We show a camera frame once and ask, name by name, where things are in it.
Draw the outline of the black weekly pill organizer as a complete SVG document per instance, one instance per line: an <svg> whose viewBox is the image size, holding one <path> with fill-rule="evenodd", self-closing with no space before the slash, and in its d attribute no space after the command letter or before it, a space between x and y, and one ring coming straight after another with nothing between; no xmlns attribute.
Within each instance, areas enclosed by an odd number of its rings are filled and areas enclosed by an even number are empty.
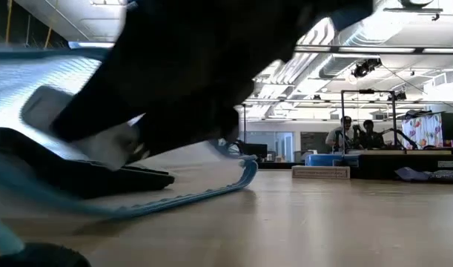
<svg viewBox="0 0 453 267"><path fill-rule="evenodd" d="M395 171L411 168L415 171L453 170L453 154L359 155L351 167L352 179L396 179Z"/></svg>

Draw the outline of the colourful floral cloth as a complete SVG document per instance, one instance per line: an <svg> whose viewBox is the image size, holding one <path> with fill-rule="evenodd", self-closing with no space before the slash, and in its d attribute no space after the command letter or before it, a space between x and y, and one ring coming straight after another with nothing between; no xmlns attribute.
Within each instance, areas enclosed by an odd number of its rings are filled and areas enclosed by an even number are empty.
<svg viewBox="0 0 453 267"><path fill-rule="evenodd" d="M435 113L426 116L419 116L412 119L405 119L401 124L402 132L419 149L426 146L443 147L442 116Z"/></svg>

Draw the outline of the small white clear bag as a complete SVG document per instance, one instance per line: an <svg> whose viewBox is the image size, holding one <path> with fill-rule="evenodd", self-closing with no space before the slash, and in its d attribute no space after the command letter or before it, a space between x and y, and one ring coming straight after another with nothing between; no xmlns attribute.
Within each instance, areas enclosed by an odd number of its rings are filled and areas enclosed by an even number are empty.
<svg viewBox="0 0 453 267"><path fill-rule="evenodd" d="M453 170L440 170L429 174L429 179L439 182L453 182Z"/></svg>

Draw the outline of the black background box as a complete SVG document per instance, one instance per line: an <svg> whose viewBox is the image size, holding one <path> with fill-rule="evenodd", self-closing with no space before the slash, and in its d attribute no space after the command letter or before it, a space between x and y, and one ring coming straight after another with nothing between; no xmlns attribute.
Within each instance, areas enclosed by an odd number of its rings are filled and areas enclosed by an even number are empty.
<svg viewBox="0 0 453 267"><path fill-rule="evenodd" d="M444 140L453 140L453 113L441 113L441 128Z"/></svg>

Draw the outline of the black background monitor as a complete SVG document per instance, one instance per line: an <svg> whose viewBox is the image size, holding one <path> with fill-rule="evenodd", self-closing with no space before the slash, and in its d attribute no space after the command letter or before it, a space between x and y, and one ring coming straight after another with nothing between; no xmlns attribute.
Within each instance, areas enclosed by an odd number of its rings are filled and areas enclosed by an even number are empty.
<svg viewBox="0 0 453 267"><path fill-rule="evenodd" d="M245 155L256 156L259 161L267 159L268 146L266 144L244 143L242 152Z"/></svg>

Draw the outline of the wooden background table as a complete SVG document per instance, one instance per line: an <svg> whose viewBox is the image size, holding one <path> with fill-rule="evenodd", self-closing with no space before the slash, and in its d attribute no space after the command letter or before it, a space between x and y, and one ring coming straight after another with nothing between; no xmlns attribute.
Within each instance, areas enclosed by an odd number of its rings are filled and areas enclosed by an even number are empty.
<svg viewBox="0 0 453 267"><path fill-rule="evenodd" d="M451 155L447 150L350 150L346 155Z"/></svg>

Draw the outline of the grey rounded flat object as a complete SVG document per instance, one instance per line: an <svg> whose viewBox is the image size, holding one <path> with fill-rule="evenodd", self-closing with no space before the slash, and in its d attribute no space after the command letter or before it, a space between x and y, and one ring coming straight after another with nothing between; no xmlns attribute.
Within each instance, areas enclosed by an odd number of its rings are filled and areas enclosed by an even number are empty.
<svg viewBox="0 0 453 267"><path fill-rule="evenodd" d="M42 85L27 99L21 109L23 122L45 133L51 133L55 118L70 103L73 94L58 88Z"/></svg>

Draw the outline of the black background station frame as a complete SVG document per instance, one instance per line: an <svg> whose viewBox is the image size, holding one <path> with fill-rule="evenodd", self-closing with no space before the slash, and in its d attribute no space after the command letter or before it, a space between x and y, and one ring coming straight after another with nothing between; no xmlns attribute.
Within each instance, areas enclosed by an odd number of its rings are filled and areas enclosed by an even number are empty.
<svg viewBox="0 0 453 267"><path fill-rule="evenodd" d="M395 131L397 130L397 120L396 120L396 99L395 99L395 92L393 90L376 90L376 89L359 89L359 90L341 90L340 91L340 102L341 102L341 111L342 111L342 155L345 156L348 153L348 149L351 148L351 145L348 145L346 142L346 131L345 128L346 119L345 119L345 93L357 93L357 94L375 94L375 93L388 93L391 95L391 110L392 110L392 122L393 127L392 129Z"/></svg>

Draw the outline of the person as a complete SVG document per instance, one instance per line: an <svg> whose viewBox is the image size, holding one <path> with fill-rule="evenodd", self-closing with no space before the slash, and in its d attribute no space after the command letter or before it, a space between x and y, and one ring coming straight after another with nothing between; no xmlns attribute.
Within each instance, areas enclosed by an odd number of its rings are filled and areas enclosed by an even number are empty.
<svg viewBox="0 0 453 267"><path fill-rule="evenodd" d="M360 144L366 149L381 149L385 146L383 136L374 131L374 123L367 119L363 122L364 130L360 132Z"/></svg>
<svg viewBox="0 0 453 267"><path fill-rule="evenodd" d="M340 120L340 126L328 133L325 143L333 152L362 148L358 127L352 124L350 116L344 116Z"/></svg>

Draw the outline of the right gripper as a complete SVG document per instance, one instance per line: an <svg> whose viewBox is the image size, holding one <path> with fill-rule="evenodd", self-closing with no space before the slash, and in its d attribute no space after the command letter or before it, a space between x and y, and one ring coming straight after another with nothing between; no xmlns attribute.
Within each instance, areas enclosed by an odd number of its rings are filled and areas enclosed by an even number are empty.
<svg viewBox="0 0 453 267"><path fill-rule="evenodd" d="M348 27L373 13L373 0L135 0L110 55L110 83L131 107L225 91L244 100L253 78L274 60L288 61L317 21ZM151 155L208 140L234 141L233 107L194 108L173 118L145 114L139 143Z"/></svg>

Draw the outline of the blue first aid kit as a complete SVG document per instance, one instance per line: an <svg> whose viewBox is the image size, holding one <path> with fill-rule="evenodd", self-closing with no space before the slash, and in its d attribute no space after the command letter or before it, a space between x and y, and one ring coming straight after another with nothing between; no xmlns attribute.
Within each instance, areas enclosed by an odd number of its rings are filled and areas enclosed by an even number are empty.
<svg viewBox="0 0 453 267"><path fill-rule="evenodd" d="M306 166L359 166L358 155L342 155L342 154L309 154L305 158Z"/></svg>

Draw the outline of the black ceiling spotlight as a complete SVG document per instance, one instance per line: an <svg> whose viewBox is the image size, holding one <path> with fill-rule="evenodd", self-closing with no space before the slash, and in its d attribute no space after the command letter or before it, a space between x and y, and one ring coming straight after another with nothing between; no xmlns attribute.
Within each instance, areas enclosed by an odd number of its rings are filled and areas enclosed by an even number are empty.
<svg viewBox="0 0 453 267"><path fill-rule="evenodd" d="M355 65L355 69L351 74L355 78L363 78L382 65L381 59L365 59Z"/></svg>

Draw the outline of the pink playing card box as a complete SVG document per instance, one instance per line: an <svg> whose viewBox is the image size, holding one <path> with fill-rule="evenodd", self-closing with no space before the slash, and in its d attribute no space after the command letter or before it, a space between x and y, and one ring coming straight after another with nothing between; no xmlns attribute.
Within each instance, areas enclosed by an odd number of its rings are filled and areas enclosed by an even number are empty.
<svg viewBox="0 0 453 267"><path fill-rule="evenodd" d="M303 179L350 179L349 167L334 166L301 166L291 168L293 178Z"/></svg>

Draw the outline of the silver ventilation duct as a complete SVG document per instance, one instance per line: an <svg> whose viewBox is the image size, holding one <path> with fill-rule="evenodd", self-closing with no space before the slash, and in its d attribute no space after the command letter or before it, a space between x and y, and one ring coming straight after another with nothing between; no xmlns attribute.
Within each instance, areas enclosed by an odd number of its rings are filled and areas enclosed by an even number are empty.
<svg viewBox="0 0 453 267"><path fill-rule="evenodd" d="M385 13L374 14L339 32L331 44L337 46L381 45L402 30L403 23L394 19L394 16L386 18ZM319 77L324 79L337 76L353 62L353 58L340 58L340 55L328 55L324 60L325 64L319 72Z"/></svg>

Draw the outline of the dark blue mesh bag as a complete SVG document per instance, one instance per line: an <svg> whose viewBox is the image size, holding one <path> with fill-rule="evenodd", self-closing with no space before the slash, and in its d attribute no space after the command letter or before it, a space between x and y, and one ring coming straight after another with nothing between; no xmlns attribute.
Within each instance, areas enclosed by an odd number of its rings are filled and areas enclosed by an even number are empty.
<svg viewBox="0 0 453 267"><path fill-rule="evenodd" d="M20 112L42 85L79 92L109 51L0 47L0 128L14 129L64 159L101 165L72 145L30 127ZM0 253L26 254L34 249L7 226L8 219L125 220L242 189L254 179L257 164L253 156L229 147L223 140L208 140L132 162L125 167L165 171L175 182L159 191L88 200L29 181L0 153Z"/></svg>

